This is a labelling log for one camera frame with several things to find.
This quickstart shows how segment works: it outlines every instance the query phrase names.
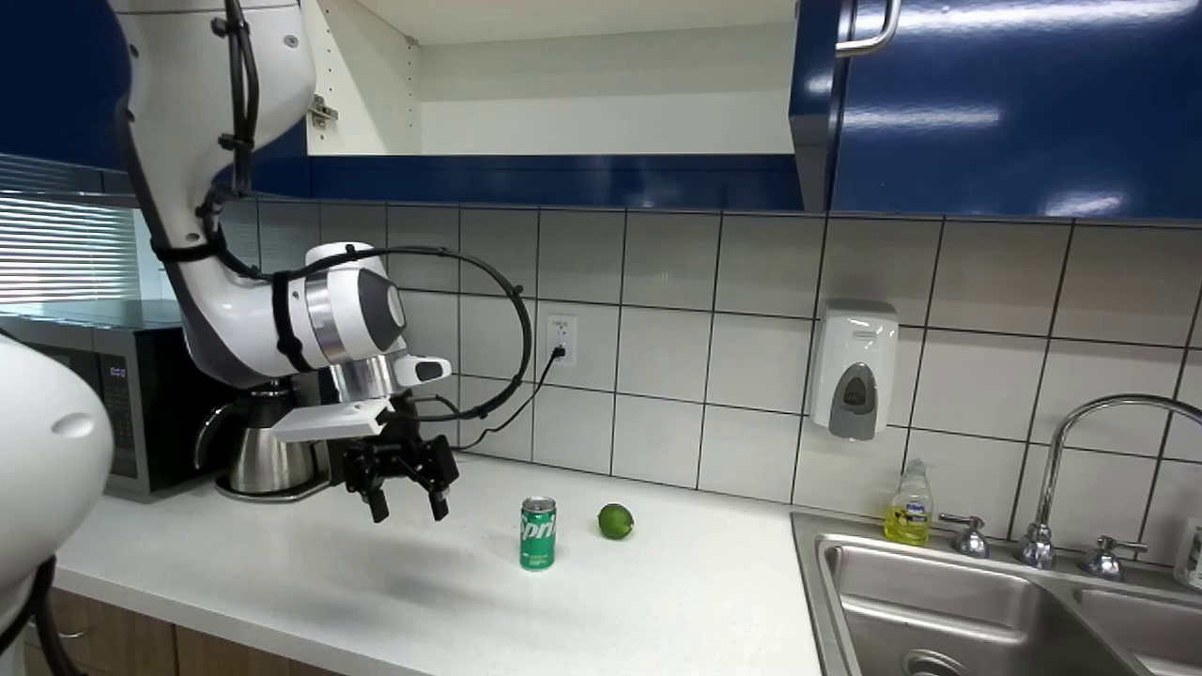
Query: soda can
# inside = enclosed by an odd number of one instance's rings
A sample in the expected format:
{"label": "soda can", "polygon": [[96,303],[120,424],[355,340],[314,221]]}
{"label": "soda can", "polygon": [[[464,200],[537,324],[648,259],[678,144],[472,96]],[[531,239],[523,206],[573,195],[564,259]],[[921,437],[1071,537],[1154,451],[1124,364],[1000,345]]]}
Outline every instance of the soda can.
{"label": "soda can", "polygon": [[523,501],[517,556],[527,571],[543,571],[557,564],[557,501],[549,497]]}

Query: sink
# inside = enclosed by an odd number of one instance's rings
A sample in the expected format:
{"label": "sink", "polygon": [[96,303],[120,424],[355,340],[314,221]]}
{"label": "sink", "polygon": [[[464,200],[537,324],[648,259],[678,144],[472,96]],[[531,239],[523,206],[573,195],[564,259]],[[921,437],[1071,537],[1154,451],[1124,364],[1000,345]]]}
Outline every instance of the sink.
{"label": "sink", "polygon": [[827,571],[862,676],[1127,676],[1050,588],[870,544],[831,544]]}
{"label": "sink", "polygon": [[1148,672],[1093,621],[1109,602],[1085,602],[1076,577],[805,513],[792,532],[827,676]]}
{"label": "sink", "polygon": [[1202,676],[1202,602],[1076,588],[1081,613],[1157,676]]}

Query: sink faucet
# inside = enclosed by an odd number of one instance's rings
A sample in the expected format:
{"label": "sink faucet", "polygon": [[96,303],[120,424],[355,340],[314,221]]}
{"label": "sink faucet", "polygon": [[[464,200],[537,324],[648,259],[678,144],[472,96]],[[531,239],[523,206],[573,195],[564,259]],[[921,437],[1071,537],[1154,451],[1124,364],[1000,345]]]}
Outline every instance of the sink faucet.
{"label": "sink faucet", "polygon": [[1088,398],[1076,408],[1071,408],[1055,431],[1050,431],[1050,451],[1046,451],[1046,464],[1044,464],[1044,488],[1040,488],[1040,508],[1035,508],[1035,522],[1024,531],[1024,544],[1023,544],[1023,559],[1033,568],[1050,568],[1055,564],[1055,544],[1050,544],[1050,497],[1055,497],[1055,474],[1060,474],[1060,454],[1063,454],[1063,441],[1068,431],[1101,407],[1117,407],[1117,402],[1130,402],[1130,407],[1157,407],[1157,408],[1172,408],[1190,418],[1195,424],[1202,424],[1202,408],[1174,402],[1174,398],[1159,398],[1159,394],[1104,394],[1104,398]]}

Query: lime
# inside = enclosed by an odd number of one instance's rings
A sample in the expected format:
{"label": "lime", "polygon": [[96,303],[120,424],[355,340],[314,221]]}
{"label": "lime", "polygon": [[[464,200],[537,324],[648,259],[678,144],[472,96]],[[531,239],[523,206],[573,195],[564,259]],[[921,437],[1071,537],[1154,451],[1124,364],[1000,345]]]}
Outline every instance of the lime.
{"label": "lime", "polygon": [[633,531],[633,513],[621,502],[604,502],[597,511],[597,531],[607,537],[607,539],[628,539],[631,531]]}

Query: kitchen counter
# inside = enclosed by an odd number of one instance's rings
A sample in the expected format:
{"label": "kitchen counter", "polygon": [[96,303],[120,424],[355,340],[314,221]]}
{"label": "kitchen counter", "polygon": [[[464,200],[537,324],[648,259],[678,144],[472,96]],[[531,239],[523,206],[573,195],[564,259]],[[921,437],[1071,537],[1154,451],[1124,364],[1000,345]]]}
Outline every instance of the kitchen counter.
{"label": "kitchen counter", "polygon": [[[561,559],[517,568],[517,508],[561,501]],[[59,588],[333,672],[819,676],[783,508],[462,457],[449,519],[387,484],[238,502],[215,488],[102,501],[59,547]],[[604,539],[602,502],[633,511]]]}

